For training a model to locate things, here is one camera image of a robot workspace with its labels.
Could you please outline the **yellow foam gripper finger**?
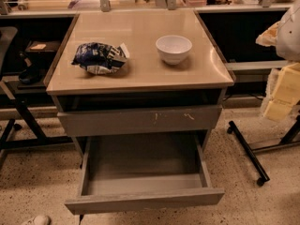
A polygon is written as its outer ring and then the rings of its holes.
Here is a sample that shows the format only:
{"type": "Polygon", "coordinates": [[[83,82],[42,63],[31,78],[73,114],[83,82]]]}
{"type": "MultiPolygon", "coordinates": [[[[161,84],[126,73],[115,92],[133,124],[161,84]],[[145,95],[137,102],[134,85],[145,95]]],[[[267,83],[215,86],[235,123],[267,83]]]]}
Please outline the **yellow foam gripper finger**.
{"type": "Polygon", "coordinates": [[[273,121],[283,120],[300,101],[300,63],[272,68],[265,93],[262,116],[273,121]]]}

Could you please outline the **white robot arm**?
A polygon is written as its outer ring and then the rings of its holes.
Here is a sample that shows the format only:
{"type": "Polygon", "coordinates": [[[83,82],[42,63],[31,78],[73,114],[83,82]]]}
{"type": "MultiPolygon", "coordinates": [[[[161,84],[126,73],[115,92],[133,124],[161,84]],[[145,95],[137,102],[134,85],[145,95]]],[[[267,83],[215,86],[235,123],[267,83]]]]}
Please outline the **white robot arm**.
{"type": "Polygon", "coordinates": [[[276,48],[277,56],[288,64],[268,81],[269,94],[263,116],[273,121],[284,119],[300,101],[300,0],[296,0],[279,22],[256,38],[256,43],[276,48]]]}

